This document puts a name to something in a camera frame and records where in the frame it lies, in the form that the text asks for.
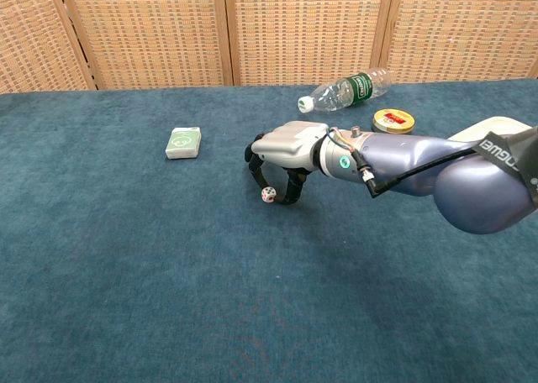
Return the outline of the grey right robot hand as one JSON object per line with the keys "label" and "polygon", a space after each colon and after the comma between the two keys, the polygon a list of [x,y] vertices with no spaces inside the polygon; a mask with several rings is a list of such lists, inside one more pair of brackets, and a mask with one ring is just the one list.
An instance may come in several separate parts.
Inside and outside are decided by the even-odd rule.
{"label": "grey right robot hand", "polygon": [[[314,149],[327,136],[328,125],[291,121],[265,134],[258,134],[245,148],[245,162],[261,188],[261,199],[267,203],[291,205],[301,195],[307,176],[318,170]],[[262,174],[264,164],[273,164],[288,174],[287,190],[280,194]]]}

